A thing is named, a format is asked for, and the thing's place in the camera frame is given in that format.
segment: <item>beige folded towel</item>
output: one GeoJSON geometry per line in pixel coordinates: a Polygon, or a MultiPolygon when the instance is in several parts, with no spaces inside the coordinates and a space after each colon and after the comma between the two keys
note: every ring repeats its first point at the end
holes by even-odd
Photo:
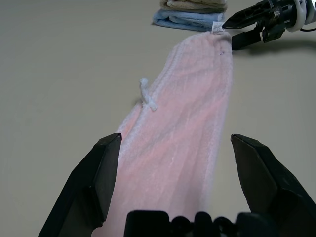
{"type": "Polygon", "coordinates": [[[195,13],[224,12],[227,0],[160,0],[164,10],[178,10],[195,13]]]}

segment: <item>table surface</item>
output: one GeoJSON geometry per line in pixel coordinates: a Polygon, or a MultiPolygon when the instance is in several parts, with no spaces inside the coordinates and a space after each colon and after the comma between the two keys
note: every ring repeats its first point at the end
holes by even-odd
{"type": "MultiPolygon", "coordinates": [[[[69,174],[118,128],[174,45],[196,32],[152,25],[158,0],[1,0],[0,236],[37,236],[69,174]]],[[[227,16],[254,5],[230,1],[227,16]]],[[[234,52],[213,216],[248,211],[232,133],[255,138],[316,200],[316,33],[234,52]]]]}

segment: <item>blue folded towel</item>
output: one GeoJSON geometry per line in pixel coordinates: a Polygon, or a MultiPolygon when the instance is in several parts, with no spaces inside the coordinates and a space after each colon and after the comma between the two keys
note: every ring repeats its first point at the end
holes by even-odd
{"type": "Polygon", "coordinates": [[[160,9],[154,15],[156,25],[192,31],[211,31],[213,21],[224,21],[224,14],[201,14],[160,9]]]}

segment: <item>stack of folded towels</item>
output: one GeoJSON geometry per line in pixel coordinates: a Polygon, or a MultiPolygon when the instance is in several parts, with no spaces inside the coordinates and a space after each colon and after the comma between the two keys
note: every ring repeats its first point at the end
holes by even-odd
{"type": "Polygon", "coordinates": [[[227,0],[160,0],[160,6],[156,25],[205,32],[214,21],[224,21],[227,0]]]}

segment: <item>towel tag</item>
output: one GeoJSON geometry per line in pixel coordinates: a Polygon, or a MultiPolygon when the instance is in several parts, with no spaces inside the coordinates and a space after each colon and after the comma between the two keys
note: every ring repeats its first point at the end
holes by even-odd
{"type": "Polygon", "coordinates": [[[212,26],[212,34],[214,35],[222,35],[225,30],[223,29],[224,22],[214,21],[212,26]]]}

